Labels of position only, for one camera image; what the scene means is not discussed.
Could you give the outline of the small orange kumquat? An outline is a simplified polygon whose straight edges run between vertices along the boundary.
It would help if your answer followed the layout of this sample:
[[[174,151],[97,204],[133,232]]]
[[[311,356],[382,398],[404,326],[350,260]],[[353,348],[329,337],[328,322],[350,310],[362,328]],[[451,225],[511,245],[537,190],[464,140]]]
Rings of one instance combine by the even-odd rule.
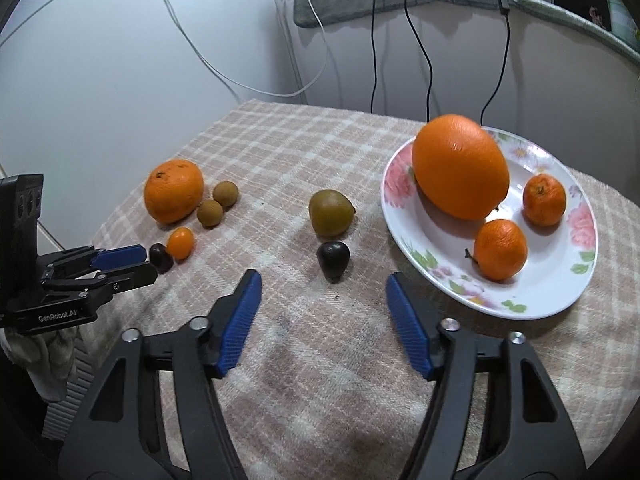
[[[166,243],[166,250],[172,258],[178,261],[186,260],[193,252],[195,237],[193,232],[182,226],[171,232]]]

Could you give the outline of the dark plum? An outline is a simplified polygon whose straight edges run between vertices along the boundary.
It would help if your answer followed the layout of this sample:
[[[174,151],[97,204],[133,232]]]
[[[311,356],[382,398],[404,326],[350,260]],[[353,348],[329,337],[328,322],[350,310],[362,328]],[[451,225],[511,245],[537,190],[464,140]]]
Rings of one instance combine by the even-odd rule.
[[[324,242],[317,249],[317,259],[324,277],[335,283],[349,265],[350,250],[343,242]]]

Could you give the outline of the green brown kiwi fruit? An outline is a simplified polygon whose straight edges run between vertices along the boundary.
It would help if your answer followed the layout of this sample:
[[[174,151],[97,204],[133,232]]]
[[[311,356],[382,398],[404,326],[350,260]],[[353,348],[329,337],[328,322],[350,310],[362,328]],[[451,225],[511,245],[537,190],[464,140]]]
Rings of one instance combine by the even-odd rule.
[[[311,226],[318,236],[336,237],[349,229],[356,208],[344,194],[328,188],[311,196],[308,212]]]

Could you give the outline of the medium orange on cloth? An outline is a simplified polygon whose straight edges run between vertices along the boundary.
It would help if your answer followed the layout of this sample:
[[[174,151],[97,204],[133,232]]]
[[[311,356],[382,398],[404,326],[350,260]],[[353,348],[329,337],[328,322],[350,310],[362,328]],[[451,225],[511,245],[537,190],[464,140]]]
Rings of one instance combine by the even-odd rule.
[[[143,201],[154,220],[173,224],[194,211],[203,192],[201,169],[190,160],[171,159],[151,171],[143,189]]]

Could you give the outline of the brown longan lower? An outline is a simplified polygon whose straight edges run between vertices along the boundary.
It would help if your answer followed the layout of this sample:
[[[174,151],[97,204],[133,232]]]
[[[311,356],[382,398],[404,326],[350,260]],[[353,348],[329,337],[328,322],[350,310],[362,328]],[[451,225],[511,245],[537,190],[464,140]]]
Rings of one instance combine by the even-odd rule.
[[[203,228],[213,229],[215,226],[219,226],[224,218],[224,207],[216,200],[203,200],[198,206],[196,216]]]

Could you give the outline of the brown longan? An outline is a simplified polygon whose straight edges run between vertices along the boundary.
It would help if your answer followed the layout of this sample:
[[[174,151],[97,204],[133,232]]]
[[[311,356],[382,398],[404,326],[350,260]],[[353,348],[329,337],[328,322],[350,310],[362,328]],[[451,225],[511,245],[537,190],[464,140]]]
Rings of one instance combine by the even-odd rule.
[[[234,182],[225,180],[214,186],[212,197],[222,208],[230,209],[239,200],[240,190]]]
[[[219,226],[224,218],[224,207],[216,200],[203,200],[198,206],[196,216],[203,228],[213,229],[215,226]]]

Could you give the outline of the brown longan upper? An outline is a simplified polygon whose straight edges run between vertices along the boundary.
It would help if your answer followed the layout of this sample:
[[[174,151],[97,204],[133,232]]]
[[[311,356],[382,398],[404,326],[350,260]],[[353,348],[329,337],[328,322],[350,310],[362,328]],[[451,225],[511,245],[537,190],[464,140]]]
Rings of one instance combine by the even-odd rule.
[[[225,180],[214,186],[212,197],[222,208],[230,209],[239,200],[240,190],[234,182]]]

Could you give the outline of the small tangerine front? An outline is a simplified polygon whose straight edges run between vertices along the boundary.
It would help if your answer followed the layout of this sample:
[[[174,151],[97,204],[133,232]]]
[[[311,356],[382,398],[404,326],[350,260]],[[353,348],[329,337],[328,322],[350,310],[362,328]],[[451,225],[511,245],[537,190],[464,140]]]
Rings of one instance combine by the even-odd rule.
[[[527,240],[515,222],[491,220],[478,229],[472,250],[467,249],[465,257],[488,280],[503,282],[522,270],[528,257]]]

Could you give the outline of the small tangerine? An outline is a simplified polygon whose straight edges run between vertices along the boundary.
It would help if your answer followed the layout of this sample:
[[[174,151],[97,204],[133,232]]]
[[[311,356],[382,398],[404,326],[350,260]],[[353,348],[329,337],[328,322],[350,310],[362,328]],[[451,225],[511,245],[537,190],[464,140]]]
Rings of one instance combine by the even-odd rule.
[[[555,226],[564,216],[566,192],[550,174],[531,177],[523,191],[523,214],[535,226]]]
[[[488,280],[503,282],[522,270],[528,257],[527,240],[515,222],[491,220],[478,229],[472,250],[467,249],[465,257]]]

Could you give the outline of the pink plaid tablecloth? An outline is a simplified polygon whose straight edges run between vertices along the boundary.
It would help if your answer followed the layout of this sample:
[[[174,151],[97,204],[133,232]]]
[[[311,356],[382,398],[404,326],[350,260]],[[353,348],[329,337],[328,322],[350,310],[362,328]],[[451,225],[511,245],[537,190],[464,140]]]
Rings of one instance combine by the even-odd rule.
[[[155,284],[124,292],[81,327],[98,366],[123,330],[172,332],[206,314],[247,268],[262,302],[239,365],[214,382],[249,479],[397,479],[434,384],[407,361],[384,282],[401,270],[432,306],[479,332],[520,330],[570,414],[587,464],[612,441],[639,397],[639,208],[571,169],[593,206],[599,258],[586,292],[555,318],[514,323],[466,308],[413,269],[388,235],[380,201],[386,162],[417,122],[312,106],[250,101],[176,155],[209,185],[241,197],[222,226]],[[356,206],[352,263],[341,283],[319,269],[308,200],[336,188]]]

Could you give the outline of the white floral plate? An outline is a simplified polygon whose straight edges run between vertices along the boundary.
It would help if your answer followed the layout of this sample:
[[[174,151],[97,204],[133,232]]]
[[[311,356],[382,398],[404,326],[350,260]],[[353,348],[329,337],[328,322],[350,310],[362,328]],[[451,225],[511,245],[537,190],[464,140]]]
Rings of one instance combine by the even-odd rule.
[[[416,186],[406,141],[383,172],[381,206],[393,240],[410,264],[436,288],[465,306],[497,318],[538,320],[569,308],[586,290],[598,260],[597,222],[589,196],[562,162],[537,144],[497,128],[489,131],[506,158],[510,188],[491,214],[523,231],[528,247],[521,271],[504,282],[485,278],[472,261],[478,226],[435,207]],[[548,174],[566,192],[559,223],[538,228],[523,214],[524,186]]]

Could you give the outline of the small tangerine right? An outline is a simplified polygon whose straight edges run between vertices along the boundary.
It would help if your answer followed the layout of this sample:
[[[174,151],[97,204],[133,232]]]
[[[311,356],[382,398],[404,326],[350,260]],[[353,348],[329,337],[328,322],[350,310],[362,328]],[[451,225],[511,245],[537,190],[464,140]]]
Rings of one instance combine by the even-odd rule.
[[[523,214],[535,226],[555,226],[564,216],[566,192],[550,174],[531,177],[523,191]]]

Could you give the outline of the large orange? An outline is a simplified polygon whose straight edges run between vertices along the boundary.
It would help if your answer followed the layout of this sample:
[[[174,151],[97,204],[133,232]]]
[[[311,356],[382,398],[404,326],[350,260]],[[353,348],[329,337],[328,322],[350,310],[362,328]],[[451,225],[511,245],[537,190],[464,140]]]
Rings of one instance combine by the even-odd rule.
[[[412,169],[423,194],[460,220],[485,219],[509,191],[508,165],[496,141],[461,115],[439,116],[420,129]]]

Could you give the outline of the grey ledge cover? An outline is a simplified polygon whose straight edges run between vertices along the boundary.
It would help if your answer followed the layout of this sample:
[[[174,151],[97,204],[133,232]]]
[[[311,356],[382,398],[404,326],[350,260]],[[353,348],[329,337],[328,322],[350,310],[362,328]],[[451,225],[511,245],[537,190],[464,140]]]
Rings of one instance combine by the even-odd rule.
[[[293,21],[299,28],[316,28],[319,25],[345,23],[365,18],[373,9],[390,12],[408,6],[442,2],[455,6],[469,6],[480,10],[495,11],[497,0],[294,0]],[[626,58],[634,65],[639,63],[639,52],[627,46],[610,32],[606,32],[580,16],[544,0],[508,0],[512,10],[538,18],[538,20],[566,27],[600,42],[605,47]]]

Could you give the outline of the potted spider plant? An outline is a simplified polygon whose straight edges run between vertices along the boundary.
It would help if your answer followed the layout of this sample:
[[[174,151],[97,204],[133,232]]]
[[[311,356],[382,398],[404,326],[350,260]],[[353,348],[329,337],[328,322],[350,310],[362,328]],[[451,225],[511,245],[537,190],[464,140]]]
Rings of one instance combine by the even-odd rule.
[[[639,26],[623,0],[606,0],[610,14],[611,34],[627,46],[639,49]]]

